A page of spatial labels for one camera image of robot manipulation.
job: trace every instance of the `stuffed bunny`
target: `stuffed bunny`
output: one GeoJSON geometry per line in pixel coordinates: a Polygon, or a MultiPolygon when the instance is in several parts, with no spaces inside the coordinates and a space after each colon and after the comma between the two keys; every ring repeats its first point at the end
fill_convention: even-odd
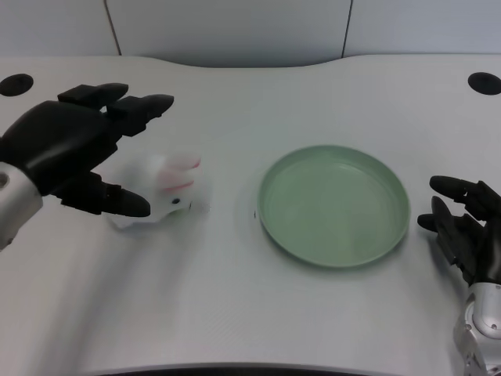
{"type": "Polygon", "coordinates": [[[119,229],[124,229],[134,223],[155,223],[173,211],[189,208],[194,183],[189,170],[199,165],[200,156],[191,153],[135,158],[119,169],[114,183],[146,198],[150,203],[151,214],[145,218],[110,214],[109,219],[119,229]]]}

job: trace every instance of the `table surface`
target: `table surface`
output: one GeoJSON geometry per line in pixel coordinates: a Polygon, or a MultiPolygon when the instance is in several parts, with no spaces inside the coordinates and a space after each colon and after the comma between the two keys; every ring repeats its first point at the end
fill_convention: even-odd
{"type": "Polygon", "coordinates": [[[0,59],[1,78],[34,77],[26,94],[0,97],[2,132],[76,85],[123,82],[133,96],[172,94],[175,105],[121,140],[98,168],[105,178],[138,150],[202,154],[193,210],[153,228],[119,233],[102,216],[45,199],[0,254],[2,374],[213,362],[458,374],[452,328],[466,284],[416,217],[430,211],[432,175],[501,190],[501,96],[468,86],[478,71],[501,76],[501,56],[361,56],[279,69],[0,59]],[[327,143],[380,159],[409,194],[407,236],[366,267],[305,265],[276,249],[254,216],[266,168],[327,143]]]}

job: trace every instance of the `white wall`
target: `white wall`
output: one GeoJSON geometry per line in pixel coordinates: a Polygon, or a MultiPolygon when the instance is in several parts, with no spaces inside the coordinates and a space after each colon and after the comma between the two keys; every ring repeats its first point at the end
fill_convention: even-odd
{"type": "MultiPolygon", "coordinates": [[[[107,0],[124,55],[281,67],[501,53],[501,0],[107,0]]],[[[104,0],[0,0],[0,56],[117,55],[104,0]]]]}
{"type": "Polygon", "coordinates": [[[345,56],[501,53],[500,0],[354,0],[345,56]]]}
{"type": "Polygon", "coordinates": [[[108,0],[124,55],[205,67],[341,57],[350,0],[108,0]]]}
{"type": "Polygon", "coordinates": [[[0,56],[117,55],[103,0],[0,0],[0,56]]]}

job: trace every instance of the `black hole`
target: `black hole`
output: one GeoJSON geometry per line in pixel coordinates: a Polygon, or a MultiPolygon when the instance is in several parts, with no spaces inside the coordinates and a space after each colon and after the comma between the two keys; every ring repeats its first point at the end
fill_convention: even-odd
{"type": "Polygon", "coordinates": [[[501,79],[494,74],[478,72],[468,78],[468,85],[486,96],[497,96],[501,93],[501,79]]]}
{"type": "Polygon", "coordinates": [[[0,82],[0,94],[3,96],[20,96],[33,86],[33,78],[28,74],[14,74],[0,82]]]}

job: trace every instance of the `plate rim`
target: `plate rim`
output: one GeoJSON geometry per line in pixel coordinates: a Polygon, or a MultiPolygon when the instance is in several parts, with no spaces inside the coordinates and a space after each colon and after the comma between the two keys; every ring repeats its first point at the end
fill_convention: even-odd
{"type": "Polygon", "coordinates": [[[258,214],[259,214],[259,220],[261,222],[261,225],[264,227],[264,229],[265,229],[266,233],[268,234],[268,236],[270,236],[272,238],[273,242],[275,244],[277,244],[280,248],[282,248],[285,252],[287,252],[289,255],[294,256],[295,258],[301,260],[302,262],[307,262],[307,263],[315,265],[315,266],[321,266],[321,267],[324,267],[324,268],[331,268],[331,269],[344,269],[344,268],[352,268],[352,267],[356,267],[356,266],[362,266],[362,265],[365,265],[365,264],[369,264],[369,263],[371,263],[373,261],[376,261],[376,260],[384,257],[385,255],[388,255],[390,252],[394,251],[394,249],[396,248],[396,246],[398,245],[398,243],[400,243],[400,241],[402,241],[402,239],[404,238],[405,234],[409,230],[410,217],[411,217],[411,207],[410,207],[409,195],[407,194],[407,190],[405,189],[402,181],[397,176],[397,174],[395,174],[394,171],[391,168],[389,168],[384,162],[380,161],[379,159],[373,157],[372,155],[370,155],[368,153],[364,153],[363,151],[360,151],[360,150],[352,148],[352,147],[341,146],[341,145],[334,145],[334,144],[319,144],[319,145],[305,146],[305,147],[301,147],[299,149],[293,150],[293,151],[291,151],[291,152],[283,155],[281,158],[279,158],[278,160],[276,160],[271,166],[269,166],[267,168],[267,170],[265,171],[264,175],[262,176],[261,182],[259,184],[259,191],[258,191],[258,214]],[[385,252],[383,252],[381,255],[373,256],[372,258],[365,259],[362,262],[354,262],[354,263],[351,263],[351,264],[343,264],[343,265],[337,264],[337,265],[333,265],[333,264],[320,263],[320,262],[312,261],[310,259],[306,259],[306,258],[304,258],[304,257],[302,257],[300,255],[296,255],[295,253],[293,253],[292,251],[290,251],[289,249],[287,249],[282,243],[280,243],[280,241],[277,240],[276,237],[273,236],[273,234],[270,232],[269,226],[265,222],[265,216],[263,216],[264,209],[261,207],[263,205],[262,204],[262,201],[263,201],[262,200],[262,198],[263,198],[263,191],[264,191],[264,187],[263,186],[265,184],[266,178],[269,176],[269,174],[271,174],[271,172],[272,172],[272,170],[274,169],[275,166],[277,166],[281,161],[283,161],[284,159],[287,159],[291,155],[299,153],[299,152],[304,151],[304,150],[317,149],[317,148],[321,148],[321,147],[329,147],[329,148],[335,148],[335,149],[344,149],[344,150],[349,150],[351,152],[356,152],[356,153],[359,153],[359,154],[363,154],[365,157],[368,157],[370,159],[375,160],[377,163],[381,164],[384,168],[386,168],[396,178],[398,184],[400,185],[400,188],[402,189],[402,192],[403,192],[404,198],[405,198],[405,200],[404,200],[405,203],[404,204],[405,204],[405,211],[406,211],[405,219],[404,219],[404,223],[403,223],[403,227],[402,227],[402,230],[398,233],[397,236],[395,236],[394,240],[391,242],[391,246],[388,247],[388,250],[385,251],[385,252]]]}

